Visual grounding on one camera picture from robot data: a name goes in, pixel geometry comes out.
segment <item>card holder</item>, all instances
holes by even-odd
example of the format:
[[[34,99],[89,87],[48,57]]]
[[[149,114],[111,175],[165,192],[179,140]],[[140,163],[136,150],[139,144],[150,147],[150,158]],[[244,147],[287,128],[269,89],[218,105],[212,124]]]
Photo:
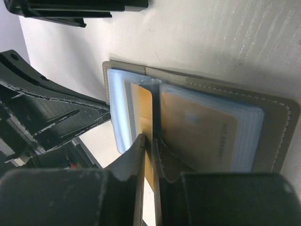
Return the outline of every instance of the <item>card holder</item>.
[[[186,89],[228,98],[261,108],[264,119],[252,172],[280,172],[300,116],[300,106],[293,100],[242,89],[237,84],[165,71],[142,65],[110,61],[103,63],[104,81],[109,104],[107,70],[110,68],[148,75]]]
[[[264,113],[261,108],[161,84],[162,138],[198,172],[250,172]]]

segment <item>white stitching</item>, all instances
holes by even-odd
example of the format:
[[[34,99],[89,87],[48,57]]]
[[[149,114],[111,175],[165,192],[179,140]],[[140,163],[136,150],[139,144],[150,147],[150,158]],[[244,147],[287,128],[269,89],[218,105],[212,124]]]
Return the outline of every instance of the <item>white stitching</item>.
[[[187,84],[191,84],[191,85],[195,85],[195,86],[200,86],[200,87],[203,87],[203,88],[208,88],[208,89],[212,89],[212,87],[210,86],[204,86],[204,85],[198,85],[198,84],[195,84],[195,83],[192,83],[192,82],[186,82]],[[228,93],[232,93],[232,94],[236,94],[236,95],[242,95],[242,96],[245,96],[245,94],[241,94],[241,93],[234,93],[234,92],[231,92],[231,91],[228,91],[228,90],[224,90],[224,89],[216,89],[216,90],[220,90],[220,91],[224,91],[224,92],[228,92]],[[256,99],[261,99],[261,100],[265,100],[265,101],[269,101],[269,102],[272,102],[272,103],[275,103],[275,104],[279,104],[279,105],[283,105],[287,108],[287,111],[288,111],[288,117],[287,117],[287,122],[286,122],[286,125],[284,127],[284,130],[283,130],[283,133],[282,133],[282,137],[281,137],[281,140],[280,140],[280,144],[279,144],[279,147],[277,149],[277,152],[276,152],[276,156],[275,156],[275,159],[274,159],[274,162],[273,162],[273,166],[272,166],[272,169],[271,169],[271,172],[273,171],[274,167],[275,167],[275,164],[276,164],[276,159],[278,157],[278,154],[280,152],[280,149],[281,149],[281,146],[282,146],[282,143],[283,143],[283,140],[284,140],[284,137],[285,137],[285,132],[286,132],[286,129],[289,125],[289,122],[291,120],[291,109],[289,106],[287,106],[286,104],[284,103],[281,103],[281,102],[278,102],[278,101],[275,101],[275,100],[269,100],[269,99],[265,99],[265,98],[262,98],[262,97],[256,97],[256,96],[251,96],[251,95],[247,95],[248,97],[251,97],[251,98],[256,98]]]
[[[104,64],[104,67],[111,67],[111,69],[114,69],[114,68],[123,68],[123,69],[128,69],[128,70],[131,70],[131,71],[138,71],[138,72],[142,72],[142,73],[145,73],[145,71],[143,70],[139,70],[139,69],[134,69],[134,68],[128,68],[128,67],[122,67],[122,66],[112,66],[112,65],[107,65],[107,64]],[[104,83],[105,83],[105,86],[106,86],[106,91],[107,91],[107,100],[108,100],[108,104],[110,104],[110,98],[109,98],[109,85],[108,85],[108,74],[107,74],[107,71],[105,68],[103,68],[103,73],[104,73]]]
[[[124,68],[124,69],[128,69],[128,70],[134,70],[134,71],[139,71],[139,72],[145,73],[145,71],[138,70],[138,69],[130,69],[130,68],[121,67],[121,66],[113,66],[113,67]],[[178,81],[178,82],[184,82],[184,81],[177,80],[177,79],[174,79],[174,78],[171,78],[171,79],[174,80],[174,81]],[[279,144],[279,147],[278,147],[277,152],[276,152],[275,159],[274,159],[274,161],[273,161],[273,166],[272,166],[272,168],[271,168],[271,172],[272,172],[273,169],[274,169],[274,167],[275,167],[276,160],[277,160],[278,154],[279,154],[279,152],[280,152],[280,149],[281,149],[281,146],[282,146],[284,137],[285,137],[286,129],[287,129],[287,127],[289,126],[289,122],[290,122],[290,120],[291,120],[291,116],[292,116],[292,115],[291,115],[291,108],[290,108],[289,106],[287,106],[286,104],[281,103],[281,102],[278,102],[278,101],[276,101],[276,100],[269,100],[269,99],[265,99],[265,98],[263,98],[263,97],[257,97],[257,96],[252,96],[252,95],[246,95],[246,94],[237,93],[237,92],[232,92],[232,91],[224,90],[224,89],[218,89],[218,88],[210,87],[210,86],[198,85],[198,84],[195,84],[195,83],[192,83],[192,82],[187,82],[187,81],[185,81],[185,83],[186,83],[186,84],[195,85],[195,86],[200,86],[200,87],[203,87],[203,88],[206,88],[206,89],[214,89],[214,90],[219,90],[219,91],[223,91],[223,92],[227,92],[227,93],[231,93],[231,94],[235,94],[235,95],[241,95],[241,96],[247,96],[247,97],[251,97],[251,98],[261,99],[261,100],[265,100],[265,101],[269,101],[269,102],[272,102],[272,103],[275,103],[275,104],[279,104],[279,105],[285,106],[285,107],[287,108],[287,111],[288,111],[287,122],[286,122],[286,125],[285,125],[284,130],[283,130],[283,133],[282,133],[282,137],[281,137],[280,144]],[[106,86],[107,86],[107,97],[108,97],[108,100],[109,100],[108,85],[106,84]]]

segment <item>white table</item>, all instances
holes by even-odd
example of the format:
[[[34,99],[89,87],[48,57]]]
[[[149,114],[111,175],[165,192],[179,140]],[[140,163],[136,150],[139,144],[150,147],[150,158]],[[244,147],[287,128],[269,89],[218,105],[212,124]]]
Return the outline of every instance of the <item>white table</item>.
[[[21,18],[31,64],[49,79],[105,99],[102,62],[118,59],[241,83],[301,102],[301,1],[153,0],[142,12],[86,19],[86,28]],[[116,148],[111,134],[110,148]],[[89,148],[102,129],[82,136]],[[301,130],[282,173],[301,195]]]

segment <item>gray leather wallet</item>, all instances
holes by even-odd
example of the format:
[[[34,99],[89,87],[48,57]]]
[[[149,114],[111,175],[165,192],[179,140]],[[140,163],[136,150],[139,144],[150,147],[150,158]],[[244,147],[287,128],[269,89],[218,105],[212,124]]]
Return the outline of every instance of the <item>gray leather wallet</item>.
[[[265,116],[252,171],[281,171],[300,115],[300,106],[295,101],[242,89],[239,85],[206,77],[171,72],[118,61],[107,61],[103,63],[107,104],[110,104],[107,71],[111,68],[147,75],[186,89],[225,97],[260,107],[264,111]]]

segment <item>black plastic part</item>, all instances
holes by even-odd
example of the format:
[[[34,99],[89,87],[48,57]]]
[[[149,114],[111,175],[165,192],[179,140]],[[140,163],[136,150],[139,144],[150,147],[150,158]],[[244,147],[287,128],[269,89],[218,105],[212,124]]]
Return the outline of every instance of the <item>black plastic part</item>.
[[[105,170],[16,169],[0,181],[1,226],[141,225],[145,136]]]
[[[104,101],[62,87],[15,51],[0,53],[0,150],[44,154],[111,119]]]
[[[13,170],[16,168],[14,164],[11,162],[5,163],[6,155],[0,152],[0,178],[9,170]]]
[[[83,18],[110,18],[110,11],[141,11],[148,0],[4,0],[9,12],[50,22],[85,27]]]
[[[75,138],[49,153],[33,156],[23,168],[65,169],[70,168],[71,164],[76,165],[77,168],[102,169],[80,138]]]
[[[276,174],[199,174],[152,145],[156,225],[301,225],[292,186]]]

